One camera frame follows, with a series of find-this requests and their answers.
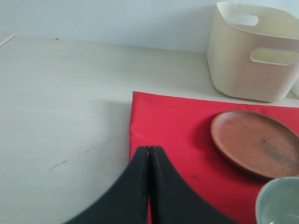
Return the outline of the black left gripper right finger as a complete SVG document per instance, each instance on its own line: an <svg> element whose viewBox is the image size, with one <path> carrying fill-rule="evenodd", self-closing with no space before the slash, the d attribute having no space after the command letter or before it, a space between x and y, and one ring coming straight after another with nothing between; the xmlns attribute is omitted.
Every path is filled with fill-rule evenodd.
<svg viewBox="0 0 299 224"><path fill-rule="evenodd" d="M180 176L162 147L150 147L149 199L153 224L235 224Z"/></svg>

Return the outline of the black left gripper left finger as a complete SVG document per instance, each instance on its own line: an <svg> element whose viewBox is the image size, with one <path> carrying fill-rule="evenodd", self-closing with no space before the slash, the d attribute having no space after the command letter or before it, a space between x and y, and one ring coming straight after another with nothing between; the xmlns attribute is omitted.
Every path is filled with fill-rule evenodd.
<svg viewBox="0 0 299 224"><path fill-rule="evenodd" d="M145 224L148 215L148 147L138 147L115 183L67 224Z"/></svg>

